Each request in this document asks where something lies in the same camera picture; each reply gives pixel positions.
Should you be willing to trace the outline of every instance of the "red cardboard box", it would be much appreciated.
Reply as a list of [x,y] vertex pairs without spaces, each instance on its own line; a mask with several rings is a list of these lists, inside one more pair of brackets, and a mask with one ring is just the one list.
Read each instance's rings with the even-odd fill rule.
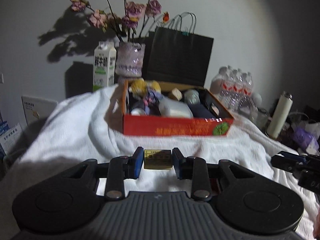
[[[174,88],[187,90],[192,88],[202,89],[203,87],[183,85],[170,82],[159,82],[162,92],[169,92]],[[128,81],[125,81],[122,114],[124,135],[140,136],[220,136],[226,135],[233,123],[233,116],[229,111],[212,95],[208,90],[206,96],[210,97],[220,111],[221,118],[170,118],[162,116],[136,116],[129,114],[129,93]]]

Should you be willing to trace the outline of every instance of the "milk carton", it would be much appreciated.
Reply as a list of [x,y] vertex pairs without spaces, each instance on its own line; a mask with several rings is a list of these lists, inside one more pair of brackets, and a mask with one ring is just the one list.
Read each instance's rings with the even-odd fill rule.
[[94,50],[93,91],[114,84],[116,49],[113,41],[100,41]]

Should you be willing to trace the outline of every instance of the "green logo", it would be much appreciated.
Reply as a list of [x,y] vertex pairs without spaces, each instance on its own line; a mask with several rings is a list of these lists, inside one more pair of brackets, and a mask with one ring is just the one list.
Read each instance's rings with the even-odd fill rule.
[[218,124],[212,131],[213,135],[224,135],[229,130],[229,124],[227,122]]

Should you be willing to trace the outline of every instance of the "pink vase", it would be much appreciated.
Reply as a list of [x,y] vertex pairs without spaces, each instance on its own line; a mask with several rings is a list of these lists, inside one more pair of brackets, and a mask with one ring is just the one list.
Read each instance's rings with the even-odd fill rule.
[[116,74],[124,77],[141,77],[144,49],[145,44],[119,43]]

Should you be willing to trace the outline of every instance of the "black paper bag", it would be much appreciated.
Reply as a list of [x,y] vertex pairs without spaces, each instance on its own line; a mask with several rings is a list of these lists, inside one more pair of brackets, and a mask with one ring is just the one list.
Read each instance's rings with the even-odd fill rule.
[[147,72],[148,72],[148,63],[150,59],[151,47],[153,43],[153,38],[155,36],[155,32],[149,31],[148,37],[136,38],[134,42],[145,44],[144,56],[143,56],[143,65],[142,65],[142,77],[147,80]]
[[157,27],[144,79],[203,86],[213,38]]

